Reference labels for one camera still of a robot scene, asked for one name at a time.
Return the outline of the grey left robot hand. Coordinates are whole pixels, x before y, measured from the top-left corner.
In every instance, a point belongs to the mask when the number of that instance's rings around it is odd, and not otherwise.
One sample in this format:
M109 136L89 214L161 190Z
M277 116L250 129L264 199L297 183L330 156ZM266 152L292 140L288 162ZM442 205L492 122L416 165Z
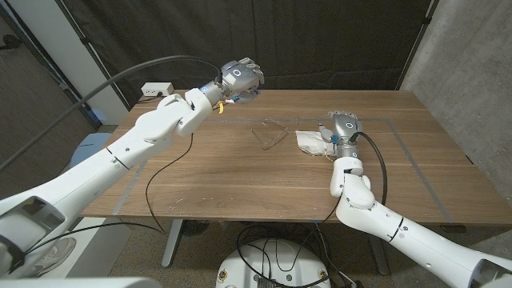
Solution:
M211 105L232 98L239 104L252 102L265 81L261 67L250 58L228 62L221 72L221 80L213 80L200 88Z

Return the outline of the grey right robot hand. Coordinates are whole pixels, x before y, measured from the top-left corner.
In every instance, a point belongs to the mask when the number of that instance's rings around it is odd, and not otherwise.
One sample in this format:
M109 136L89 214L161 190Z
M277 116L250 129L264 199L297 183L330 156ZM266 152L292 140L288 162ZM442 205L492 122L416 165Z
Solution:
M330 127L323 123L318 124L322 140L327 144L328 149L336 158L358 157L357 140L351 140L357 132L362 132L362 123L355 114L345 111L331 111L327 115L332 119Z

